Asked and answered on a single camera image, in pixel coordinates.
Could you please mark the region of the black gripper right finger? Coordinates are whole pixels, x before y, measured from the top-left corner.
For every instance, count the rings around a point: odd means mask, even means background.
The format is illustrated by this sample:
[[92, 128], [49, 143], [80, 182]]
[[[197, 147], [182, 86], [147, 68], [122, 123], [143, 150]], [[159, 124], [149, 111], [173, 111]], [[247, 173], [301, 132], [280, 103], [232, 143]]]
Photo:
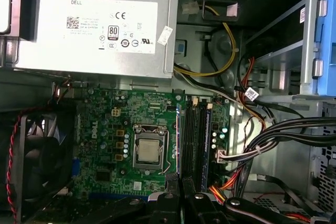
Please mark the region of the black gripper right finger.
[[245, 199], [229, 198], [215, 206], [205, 193], [195, 190], [193, 179], [182, 179], [186, 223], [298, 223], [298, 221]]

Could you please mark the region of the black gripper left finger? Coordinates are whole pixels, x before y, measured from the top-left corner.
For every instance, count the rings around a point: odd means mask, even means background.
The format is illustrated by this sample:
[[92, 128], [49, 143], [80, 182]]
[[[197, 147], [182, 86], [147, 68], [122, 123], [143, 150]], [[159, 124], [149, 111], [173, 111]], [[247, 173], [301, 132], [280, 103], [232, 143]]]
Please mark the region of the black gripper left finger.
[[110, 204], [105, 223], [180, 223], [181, 187], [178, 173], [165, 177], [165, 191], [153, 193], [147, 201], [123, 198]]

